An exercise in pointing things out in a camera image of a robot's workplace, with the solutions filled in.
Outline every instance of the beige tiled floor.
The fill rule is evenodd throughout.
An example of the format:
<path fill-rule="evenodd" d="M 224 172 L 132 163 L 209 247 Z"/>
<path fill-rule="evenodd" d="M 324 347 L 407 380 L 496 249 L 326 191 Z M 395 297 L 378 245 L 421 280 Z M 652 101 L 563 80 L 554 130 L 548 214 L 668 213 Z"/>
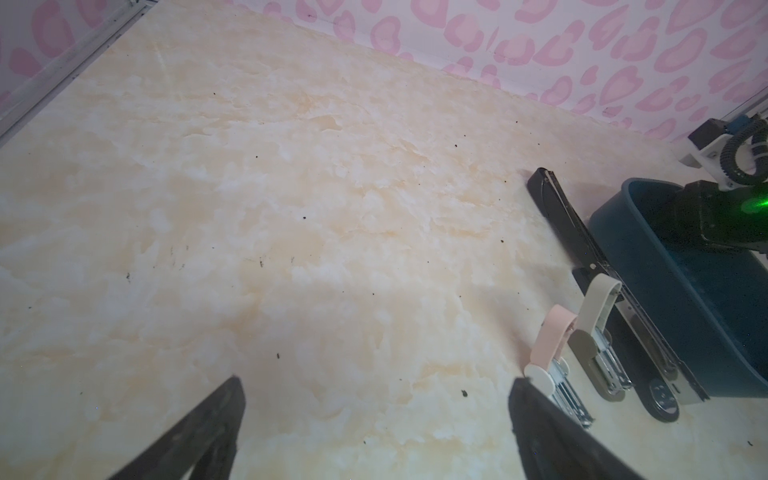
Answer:
<path fill-rule="evenodd" d="M 0 165 L 2 478 L 105 478 L 233 373 L 234 478 L 521 478 L 507 395 L 581 298 L 525 180 L 555 170 L 586 216 L 625 178 L 700 174 L 204 0 L 153 8 Z M 572 377 L 648 478 L 768 475 L 768 402 L 664 425 Z"/>

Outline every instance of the dark blue basket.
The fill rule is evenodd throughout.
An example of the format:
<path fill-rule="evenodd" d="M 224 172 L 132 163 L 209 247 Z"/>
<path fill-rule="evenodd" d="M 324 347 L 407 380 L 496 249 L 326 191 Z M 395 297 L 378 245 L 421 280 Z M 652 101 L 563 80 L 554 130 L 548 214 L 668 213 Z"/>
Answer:
<path fill-rule="evenodd" d="M 662 243 L 646 218 L 680 189 L 631 178 L 589 230 L 710 396 L 768 397 L 768 271 L 750 252 Z"/>

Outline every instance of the green light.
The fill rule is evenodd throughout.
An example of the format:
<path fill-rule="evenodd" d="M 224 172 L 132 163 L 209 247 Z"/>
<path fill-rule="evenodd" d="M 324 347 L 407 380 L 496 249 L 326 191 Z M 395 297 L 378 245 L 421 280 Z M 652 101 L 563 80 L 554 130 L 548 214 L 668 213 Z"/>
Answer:
<path fill-rule="evenodd" d="M 741 211 L 745 214 L 758 214 L 768 208 L 768 198 L 750 198 L 741 204 Z"/>

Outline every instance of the pink leopard print wall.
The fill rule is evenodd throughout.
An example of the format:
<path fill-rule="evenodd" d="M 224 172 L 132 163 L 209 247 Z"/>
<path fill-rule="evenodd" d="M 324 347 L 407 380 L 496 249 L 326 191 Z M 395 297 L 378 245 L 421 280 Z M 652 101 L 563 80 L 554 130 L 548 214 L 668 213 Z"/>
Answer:
<path fill-rule="evenodd" d="M 225 0 L 648 136 L 768 87 L 768 0 Z"/>
<path fill-rule="evenodd" d="M 127 0 L 0 0 L 0 116 L 12 95 Z"/>

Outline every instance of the black cable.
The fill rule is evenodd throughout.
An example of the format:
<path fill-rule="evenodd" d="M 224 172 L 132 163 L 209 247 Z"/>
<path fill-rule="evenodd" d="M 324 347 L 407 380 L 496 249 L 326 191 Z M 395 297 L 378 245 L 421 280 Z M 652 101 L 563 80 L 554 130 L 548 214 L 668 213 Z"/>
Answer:
<path fill-rule="evenodd" d="M 752 121 L 741 131 L 732 136 L 720 152 L 720 168 L 728 178 L 740 185 L 757 185 L 768 179 L 768 155 L 755 159 L 755 173 L 748 174 L 741 170 L 736 163 L 736 152 L 739 147 L 752 137 L 752 143 L 765 142 L 768 137 L 768 123 L 759 115 L 752 117 Z M 752 155 L 768 153 L 766 145 L 752 148 Z"/>

